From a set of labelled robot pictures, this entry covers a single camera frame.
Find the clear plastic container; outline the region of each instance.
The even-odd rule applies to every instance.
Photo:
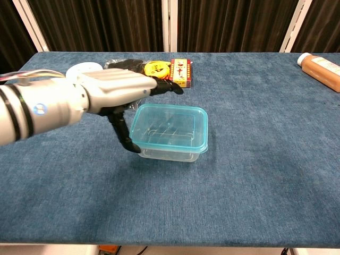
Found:
[[[193,162],[208,150],[208,115],[199,107],[144,104],[130,135],[141,157]]]

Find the sauce bottle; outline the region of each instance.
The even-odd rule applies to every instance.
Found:
[[[340,66],[324,59],[303,53],[297,64],[302,67],[302,71],[322,82],[336,92],[340,92]]]

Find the bottle cap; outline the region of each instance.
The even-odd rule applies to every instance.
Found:
[[[311,54],[310,54],[310,53],[307,53],[307,52],[303,53],[303,54],[297,59],[297,64],[298,64],[299,66],[301,66],[301,63],[302,63],[302,61],[304,60],[304,58],[307,57],[307,56],[309,56],[309,55],[311,55]]]

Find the curtain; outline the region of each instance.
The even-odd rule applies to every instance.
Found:
[[[312,2],[292,52],[340,52],[339,0]]]
[[[28,0],[50,50],[163,51],[159,0]]]
[[[12,0],[1,0],[0,31],[0,73],[17,71],[37,50]]]
[[[178,0],[180,52],[277,52],[298,0]]]

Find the white lid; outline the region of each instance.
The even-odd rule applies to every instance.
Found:
[[[304,60],[305,57],[307,57],[307,56],[309,56],[309,55],[311,55],[311,54],[308,53],[308,52],[303,53],[303,54],[297,59],[297,64],[298,64],[299,66],[301,66],[301,62]]]
[[[102,66],[95,62],[83,62],[74,65],[66,72],[66,79],[75,83],[80,73],[94,72],[103,70]]]

